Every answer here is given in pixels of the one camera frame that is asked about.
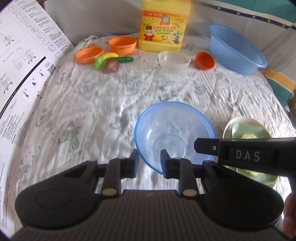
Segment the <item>detergent bottle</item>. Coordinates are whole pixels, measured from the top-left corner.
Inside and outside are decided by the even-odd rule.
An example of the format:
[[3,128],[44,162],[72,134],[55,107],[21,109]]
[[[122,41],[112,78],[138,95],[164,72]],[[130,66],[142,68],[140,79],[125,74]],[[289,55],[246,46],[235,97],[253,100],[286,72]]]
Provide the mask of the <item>detergent bottle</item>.
[[143,0],[139,49],[179,51],[190,12],[190,0]]

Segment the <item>green toy vegetable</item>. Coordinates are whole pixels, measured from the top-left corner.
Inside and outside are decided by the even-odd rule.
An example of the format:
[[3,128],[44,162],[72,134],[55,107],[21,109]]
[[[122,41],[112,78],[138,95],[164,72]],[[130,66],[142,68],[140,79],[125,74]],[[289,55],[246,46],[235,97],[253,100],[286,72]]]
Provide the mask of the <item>green toy vegetable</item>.
[[133,61],[133,57],[130,57],[130,56],[110,58],[110,59],[116,59],[119,63],[127,63],[127,62]]
[[98,57],[94,63],[96,70],[102,70],[106,64],[106,60],[103,57]]

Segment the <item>teal fabric stripe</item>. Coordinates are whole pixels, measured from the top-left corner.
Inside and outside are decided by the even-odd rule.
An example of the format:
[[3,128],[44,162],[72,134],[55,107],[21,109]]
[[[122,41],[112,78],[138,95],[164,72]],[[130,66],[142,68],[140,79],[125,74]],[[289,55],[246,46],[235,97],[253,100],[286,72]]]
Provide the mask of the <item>teal fabric stripe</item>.
[[296,23],[296,7],[289,0],[221,0],[220,2],[243,7],[251,11],[270,14]]
[[279,102],[281,103],[281,106],[283,108],[285,108],[289,97],[291,96],[291,92],[286,90],[284,87],[282,87],[280,84],[278,84],[277,82],[275,82],[272,79],[267,78],[267,81],[269,83],[269,85],[272,87],[273,91],[274,91],[274,95],[276,96],[276,98],[279,100]]

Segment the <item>black ribbed surface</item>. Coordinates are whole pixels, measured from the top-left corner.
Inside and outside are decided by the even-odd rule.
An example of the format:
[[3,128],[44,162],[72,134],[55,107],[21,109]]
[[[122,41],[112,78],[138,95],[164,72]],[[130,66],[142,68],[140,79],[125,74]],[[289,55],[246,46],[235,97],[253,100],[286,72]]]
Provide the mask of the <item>black ribbed surface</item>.
[[126,190],[105,200],[85,222],[68,229],[48,231],[30,227],[15,241],[272,241],[287,240],[274,228],[238,232],[210,220],[197,202],[179,198],[175,191]]

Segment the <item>human hand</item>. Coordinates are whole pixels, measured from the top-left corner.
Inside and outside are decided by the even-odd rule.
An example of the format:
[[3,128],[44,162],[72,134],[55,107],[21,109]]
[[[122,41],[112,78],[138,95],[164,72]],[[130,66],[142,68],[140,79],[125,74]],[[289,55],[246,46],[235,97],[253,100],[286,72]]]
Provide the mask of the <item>human hand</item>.
[[292,193],[287,197],[284,204],[284,220],[281,232],[290,239],[296,235],[296,219],[294,218],[294,199]]

